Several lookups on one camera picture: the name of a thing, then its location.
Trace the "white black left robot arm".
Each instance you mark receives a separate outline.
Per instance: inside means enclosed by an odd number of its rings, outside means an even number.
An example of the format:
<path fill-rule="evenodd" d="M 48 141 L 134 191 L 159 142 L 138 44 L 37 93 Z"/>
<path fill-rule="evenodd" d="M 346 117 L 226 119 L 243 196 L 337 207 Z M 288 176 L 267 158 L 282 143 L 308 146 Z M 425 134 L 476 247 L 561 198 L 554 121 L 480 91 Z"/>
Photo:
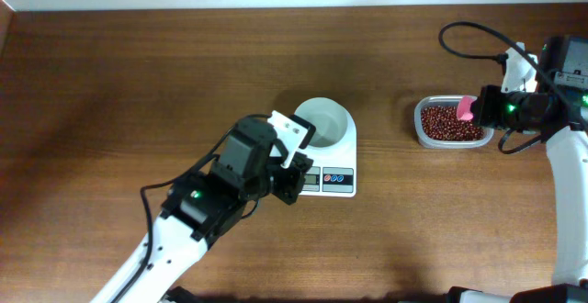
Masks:
<path fill-rule="evenodd" d="M 248 203 L 273 195 L 294 204 L 313 165 L 302 149 L 315 131 L 276 111 L 236 121 L 205 156 L 164 182 L 160 213 L 145 208 L 145 237 L 94 300 L 158 302 L 218 238 L 252 216 Z"/>

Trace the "pink measuring scoop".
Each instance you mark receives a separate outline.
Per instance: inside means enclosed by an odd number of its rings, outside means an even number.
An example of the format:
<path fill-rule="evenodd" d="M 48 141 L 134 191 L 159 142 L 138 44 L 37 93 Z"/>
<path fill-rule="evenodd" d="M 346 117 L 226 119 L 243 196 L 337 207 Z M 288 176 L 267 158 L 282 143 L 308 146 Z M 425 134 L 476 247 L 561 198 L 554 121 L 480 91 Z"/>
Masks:
<path fill-rule="evenodd" d="M 476 96 L 464 95 L 458 102 L 456 108 L 456 117 L 460 121 L 472 121 L 474 114 L 471 110 L 473 103 L 477 100 Z"/>

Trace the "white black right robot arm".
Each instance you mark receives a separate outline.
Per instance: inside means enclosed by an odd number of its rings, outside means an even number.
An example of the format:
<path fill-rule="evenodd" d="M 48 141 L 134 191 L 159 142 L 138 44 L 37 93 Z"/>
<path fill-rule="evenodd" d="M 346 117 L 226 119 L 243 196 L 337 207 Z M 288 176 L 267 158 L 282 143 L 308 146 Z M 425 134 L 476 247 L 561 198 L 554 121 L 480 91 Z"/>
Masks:
<path fill-rule="evenodd" d="M 472 124 L 531 133 L 545 144 L 556 198 L 557 257 L 550 286 L 518 292 L 512 302 L 587 299 L 587 40 L 547 39 L 538 57 L 521 46 L 503 58 L 500 86 L 459 100 L 457 117 Z"/>

